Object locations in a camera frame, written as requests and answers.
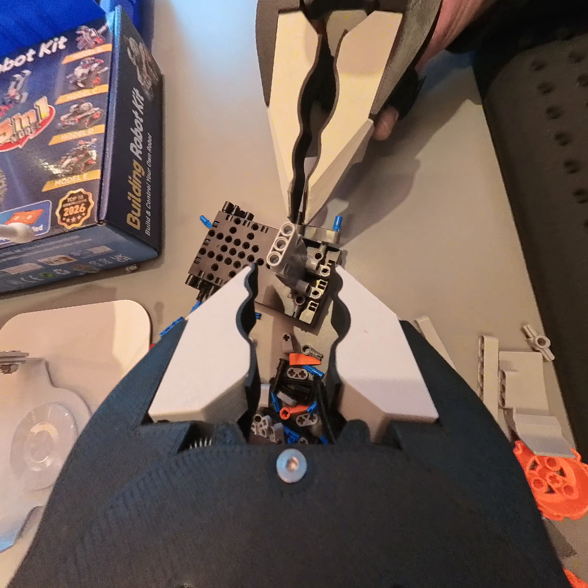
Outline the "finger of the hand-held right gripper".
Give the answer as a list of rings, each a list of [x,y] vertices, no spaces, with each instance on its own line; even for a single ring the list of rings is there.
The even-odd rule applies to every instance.
[[[371,107],[401,20],[401,12],[333,11],[326,21],[336,97],[320,130],[319,155],[307,179],[305,224],[319,213],[348,170],[364,158],[374,129]]]
[[[312,97],[306,86],[318,65],[322,37],[303,11],[277,18],[268,118],[283,199],[290,220],[302,220],[304,162],[311,143]]]

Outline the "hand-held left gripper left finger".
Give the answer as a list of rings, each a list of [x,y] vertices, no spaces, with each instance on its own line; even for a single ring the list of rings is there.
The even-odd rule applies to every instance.
[[[258,267],[243,268],[192,311],[149,415],[154,421],[250,422],[260,400],[256,349]]]

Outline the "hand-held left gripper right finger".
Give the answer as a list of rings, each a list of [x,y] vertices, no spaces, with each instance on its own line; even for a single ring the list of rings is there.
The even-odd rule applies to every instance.
[[[432,424],[439,414],[397,315],[341,266],[331,277],[336,340],[327,388],[346,421],[362,421],[371,442],[392,422]]]

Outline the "grey beam and connector assembly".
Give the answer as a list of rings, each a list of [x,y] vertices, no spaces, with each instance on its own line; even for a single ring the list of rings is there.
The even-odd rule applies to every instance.
[[[292,316],[297,319],[304,311],[318,311],[341,257],[338,246],[303,239],[299,226],[285,222],[266,257],[269,269],[287,288]]]

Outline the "pile of building pieces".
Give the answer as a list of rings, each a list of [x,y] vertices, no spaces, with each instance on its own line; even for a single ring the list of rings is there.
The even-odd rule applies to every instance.
[[[442,359],[407,321],[401,327],[438,411],[435,423],[390,423],[379,452],[417,463],[452,480],[510,532],[526,555],[538,532],[538,511],[547,518],[574,518],[587,512],[587,465],[578,453],[570,458],[533,453],[521,440],[513,446],[466,381]]]

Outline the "person's right hand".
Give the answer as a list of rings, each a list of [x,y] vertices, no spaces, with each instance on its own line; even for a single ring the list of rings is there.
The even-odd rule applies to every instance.
[[[477,11],[477,1],[442,1],[436,28],[430,41],[417,63],[416,70],[420,72],[432,57],[446,49],[452,41],[467,27],[472,13]],[[387,139],[400,114],[395,107],[386,107],[379,115],[372,138],[378,141]]]

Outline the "grey cross axle connector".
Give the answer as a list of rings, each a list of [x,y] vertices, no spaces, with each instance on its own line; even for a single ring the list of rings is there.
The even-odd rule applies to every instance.
[[[551,341],[546,335],[538,333],[530,324],[523,325],[522,332],[525,335],[530,349],[540,353],[545,362],[553,362],[555,360],[555,356],[551,350]]]

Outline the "blue robot kit box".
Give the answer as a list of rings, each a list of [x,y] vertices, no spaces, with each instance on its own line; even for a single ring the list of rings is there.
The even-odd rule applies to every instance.
[[[164,81],[121,6],[1,56],[1,294],[158,257]]]

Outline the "blue storage bin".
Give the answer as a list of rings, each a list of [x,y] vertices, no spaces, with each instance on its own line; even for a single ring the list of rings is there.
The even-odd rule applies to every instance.
[[[1,56],[103,17],[121,6],[147,46],[154,1],[1,1]]]

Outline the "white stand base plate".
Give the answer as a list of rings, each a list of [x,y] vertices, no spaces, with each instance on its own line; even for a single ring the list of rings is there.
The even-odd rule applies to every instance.
[[[1,328],[1,350],[29,353],[1,374],[2,552],[45,507],[77,438],[150,337],[131,300],[22,313]]]

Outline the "metal stand bracket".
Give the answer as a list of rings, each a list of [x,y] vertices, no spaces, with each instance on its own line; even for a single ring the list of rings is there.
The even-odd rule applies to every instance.
[[[26,363],[29,353],[19,350],[1,350],[1,374],[15,373],[19,366]]]

